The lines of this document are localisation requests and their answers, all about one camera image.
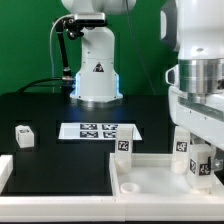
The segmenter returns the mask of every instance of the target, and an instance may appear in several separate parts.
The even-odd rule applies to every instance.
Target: white cube
[[[194,189],[211,188],[214,171],[211,163],[215,151],[207,144],[192,145],[189,156],[188,182]]]
[[[115,143],[115,162],[119,173],[131,170],[133,148],[133,126],[118,126]]]
[[[34,147],[34,134],[29,126],[16,127],[16,140],[20,148]]]

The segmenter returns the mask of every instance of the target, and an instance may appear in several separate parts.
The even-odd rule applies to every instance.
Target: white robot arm
[[[76,74],[75,90],[70,95],[72,101],[88,107],[119,104],[122,94],[119,76],[114,71],[115,38],[104,27],[105,14],[126,13],[134,8],[136,0],[62,0],[62,3],[74,14],[74,21],[83,34],[82,67]],[[88,23],[95,23],[96,27],[90,29]]]
[[[104,12],[107,15],[126,13],[126,0],[61,0],[71,13]],[[132,10],[136,0],[128,0],[128,8]]]
[[[223,7],[223,0],[169,0],[161,11],[161,38],[179,51],[166,73],[172,120],[222,150]]]

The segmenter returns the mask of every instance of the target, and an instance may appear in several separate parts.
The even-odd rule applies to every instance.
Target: black table
[[[107,109],[78,107],[61,94],[0,97],[0,154],[14,158],[4,196],[112,195],[109,154],[115,141],[58,140],[62,122],[134,123],[143,140],[134,153],[169,153],[172,125],[166,96],[129,96]],[[28,125],[35,147],[21,149],[15,127]]]

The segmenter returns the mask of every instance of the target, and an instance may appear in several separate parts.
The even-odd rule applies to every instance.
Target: label sticker
[[[207,164],[200,164],[199,176],[209,176],[211,174],[211,157],[208,157]]]
[[[118,124],[103,124],[103,130],[117,130]]]
[[[187,142],[177,142],[177,152],[187,152]]]
[[[196,163],[195,163],[195,161],[194,160],[190,160],[190,170],[191,170],[191,172],[193,173],[193,174],[195,174],[195,172],[196,172]]]
[[[129,141],[118,141],[118,150],[127,152],[129,150]]]
[[[103,137],[114,139],[114,138],[116,138],[116,131],[103,132]]]
[[[96,67],[94,68],[93,72],[104,72],[103,66],[101,65],[100,62],[96,65]]]
[[[20,133],[28,133],[29,130],[28,130],[28,129],[23,129],[23,130],[20,130],[19,132],[20,132]]]
[[[80,124],[81,130],[97,130],[96,124]]]
[[[80,138],[98,138],[97,131],[81,131]]]

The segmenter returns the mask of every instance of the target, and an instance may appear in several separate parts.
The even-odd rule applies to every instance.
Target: green screen
[[[156,94],[167,94],[165,71],[176,63],[177,55],[160,41],[160,8],[164,3],[165,0],[137,0],[130,19],[138,51],[127,15],[108,16],[108,27],[116,37],[115,70],[120,75],[123,94],[152,95],[148,75]],[[52,21],[67,13],[60,0],[0,1],[0,94],[15,92],[32,81],[51,77]],[[67,40],[66,44],[75,74],[80,68],[81,42]],[[61,77],[62,63],[55,34],[53,53],[56,76]]]

